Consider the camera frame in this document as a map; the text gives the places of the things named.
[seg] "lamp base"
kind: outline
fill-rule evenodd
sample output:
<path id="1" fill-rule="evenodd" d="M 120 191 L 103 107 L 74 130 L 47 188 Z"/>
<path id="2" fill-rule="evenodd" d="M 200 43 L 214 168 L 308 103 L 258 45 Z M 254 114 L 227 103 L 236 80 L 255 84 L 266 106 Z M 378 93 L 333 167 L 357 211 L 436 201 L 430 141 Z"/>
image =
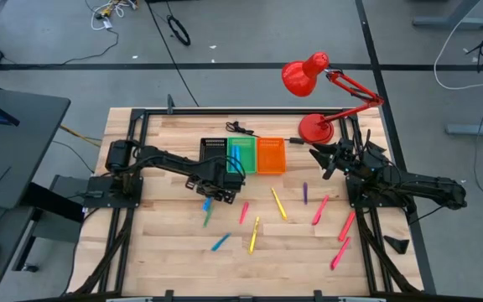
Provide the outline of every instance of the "lamp base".
<path id="1" fill-rule="evenodd" d="M 306 143 L 328 143 L 333 138 L 335 129 L 330 122 L 318 125 L 324 119 L 323 115 L 317 113 L 303 117 L 298 127 L 299 136 Z"/>

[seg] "yellow marker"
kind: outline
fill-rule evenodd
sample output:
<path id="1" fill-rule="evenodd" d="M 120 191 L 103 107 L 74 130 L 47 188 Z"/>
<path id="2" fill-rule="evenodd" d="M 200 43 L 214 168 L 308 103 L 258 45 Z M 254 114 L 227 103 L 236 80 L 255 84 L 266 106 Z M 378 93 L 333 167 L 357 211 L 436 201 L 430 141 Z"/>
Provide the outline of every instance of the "yellow marker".
<path id="1" fill-rule="evenodd" d="M 281 211 L 281 216 L 283 217 L 284 220 L 287 220 L 288 218 L 286 217 L 286 212 L 284 211 L 283 205 L 281 205 L 281 201 L 277 197 L 277 193 L 275 193 L 275 189 L 272 188 L 272 193 L 273 196 L 275 196 L 275 201 L 277 202 L 278 210 Z"/>
<path id="2" fill-rule="evenodd" d="M 249 245 L 249 255 L 252 255 L 252 251 L 255 249 L 255 241 L 257 240 L 258 222 L 260 222 L 260 216 L 257 216 L 255 220 L 255 227 L 252 229 L 251 245 Z"/>

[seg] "plastic basket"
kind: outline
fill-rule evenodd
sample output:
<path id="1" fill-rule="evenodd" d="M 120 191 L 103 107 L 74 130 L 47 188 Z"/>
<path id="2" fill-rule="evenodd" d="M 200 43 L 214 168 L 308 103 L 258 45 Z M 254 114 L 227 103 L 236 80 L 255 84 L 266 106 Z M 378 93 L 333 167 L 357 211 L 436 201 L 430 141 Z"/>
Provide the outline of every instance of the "plastic basket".
<path id="1" fill-rule="evenodd" d="M 284 138 L 258 138 L 257 153 L 257 171 L 259 174 L 282 174 L 286 172 Z"/>
<path id="2" fill-rule="evenodd" d="M 245 173 L 257 172 L 257 149 L 255 148 L 255 138 L 228 138 L 226 153 L 229 156 L 233 155 L 232 149 L 235 147 L 240 149 L 241 166 Z M 232 164 L 227 164 L 227 171 L 229 173 L 237 173 Z"/>
<path id="3" fill-rule="evenodd" d="M 226 138 L 201 138 L 199 159 L 212 158 L 226 155 Z"/>

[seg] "red desk lamp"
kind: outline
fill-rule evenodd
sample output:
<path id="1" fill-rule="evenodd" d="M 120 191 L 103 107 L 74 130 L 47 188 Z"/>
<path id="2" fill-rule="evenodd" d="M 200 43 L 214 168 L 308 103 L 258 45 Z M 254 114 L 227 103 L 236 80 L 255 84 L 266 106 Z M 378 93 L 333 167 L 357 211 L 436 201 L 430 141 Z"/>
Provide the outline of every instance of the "red desk lamp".
<path id="1" fill-rule="evenodd" d="M 335 119 L 347 117 L 370 107 L 383 103 L 383 98 L 353 81 L 342 70 L 333 70 L 329 64 L 329 57 L 324 52 L 317 52 L 306 61 L 294 61 L 283 67 L 283 82 L 286 88 L 295 96 L 308 96 L 316 87 L 316 77 L 325 71 L 325 77 L 338 87 L 348 91 L 352 96 L 365 102 L 350 110 L 324 117 L 321 114 L 309 114 L 299 123 L 299 136 L 306 143 L 327 143 L 333 137 L 334 129 L 331 123 Z"/>

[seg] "orange basket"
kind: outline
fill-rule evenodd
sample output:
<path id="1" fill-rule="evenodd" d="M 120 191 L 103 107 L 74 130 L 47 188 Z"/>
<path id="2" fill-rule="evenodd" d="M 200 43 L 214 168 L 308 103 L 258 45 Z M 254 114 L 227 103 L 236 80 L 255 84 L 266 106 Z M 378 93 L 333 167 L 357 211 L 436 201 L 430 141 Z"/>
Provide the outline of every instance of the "orange basket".
<path id="1" fill-rule="evenodd" d="M 257 138 L 257 172 L 259 174 L 286 172 L 284 138 Z"/>

